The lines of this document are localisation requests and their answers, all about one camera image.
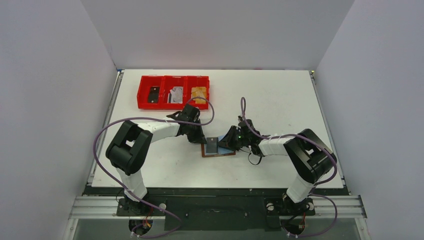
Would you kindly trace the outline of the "brown leather card holder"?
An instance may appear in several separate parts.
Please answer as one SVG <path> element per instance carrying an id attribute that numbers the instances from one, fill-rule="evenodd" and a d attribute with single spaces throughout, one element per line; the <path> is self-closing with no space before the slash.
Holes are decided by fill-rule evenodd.
<path id="1" fill-rule="evenodd" d="M 223 138 L 223 136 L 216 136 L 218 138 L 218 140 L 221 140 Z M 206 155 L 205 154 L 205 144 L 206 143 L 202 143 L 201 146 L 201 156 L 203 158 L 211 158 L 211 157 L 226 157 L 226 156 L 233 156 L 236 154 L 235 151 L 232 151 L 230 149 L 226 149 L 226 148 L 222 148 L 218 146 L 218 154 L 215 155 Z"/>

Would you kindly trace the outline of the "dark grey chip card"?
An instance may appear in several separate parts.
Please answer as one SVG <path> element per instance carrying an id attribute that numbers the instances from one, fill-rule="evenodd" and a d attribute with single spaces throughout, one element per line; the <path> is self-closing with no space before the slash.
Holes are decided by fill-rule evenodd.
<path id="1" fill-rule="evenodd" d="M 216 155 L 219 153 L 218 147 L 219 139 L 217 137 L 207 137 L 204 146 L 204 153 L 206 155 Z"/>

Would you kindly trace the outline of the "white VIP card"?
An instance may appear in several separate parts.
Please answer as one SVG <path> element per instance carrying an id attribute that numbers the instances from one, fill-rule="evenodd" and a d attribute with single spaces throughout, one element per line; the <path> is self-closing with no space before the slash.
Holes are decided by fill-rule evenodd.
<path id="1" fill-rule="evenodd" d="M 173 104 L 182 104 L 183 103 L 183 87 L 174 86 L 169 93 L 172 93 Z"/>

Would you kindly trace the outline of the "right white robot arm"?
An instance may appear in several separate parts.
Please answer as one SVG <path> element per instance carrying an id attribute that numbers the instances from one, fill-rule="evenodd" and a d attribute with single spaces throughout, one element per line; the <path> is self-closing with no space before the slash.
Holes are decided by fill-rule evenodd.
<path id="1" fill-rule="evenodd" d="M 334 153 L 309 128 L 298 134 L 261 135 L 246 119 L 231 126 L 217 145 L 232 151 L 247 147 L 260 158 L 288 156 L 297 171 L 282 199 L 282 207 L 289 214 L 296 213 L 316 186 L 331 181 L 338 171 Z"/>

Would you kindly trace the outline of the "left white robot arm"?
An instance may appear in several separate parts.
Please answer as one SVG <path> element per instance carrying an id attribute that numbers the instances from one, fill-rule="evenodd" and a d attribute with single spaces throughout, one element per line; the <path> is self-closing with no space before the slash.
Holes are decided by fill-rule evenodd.
<path id="1" fill-rule="evenodd" d="M 159 140 L 186 135 L 192 144 L 205 144 L 206 138 L 200 126 L 200 110 L 186 104 L 181 111 L 167 115 L 160 121 L 135 123 L 125 120 L 105 151 L 105 156 L 115 167 L 121 182 L 127 187 L 125 196 L 129 208 L 136 215 L 149 209 L 148 194 L 141 168 L 150 145 Z"/>

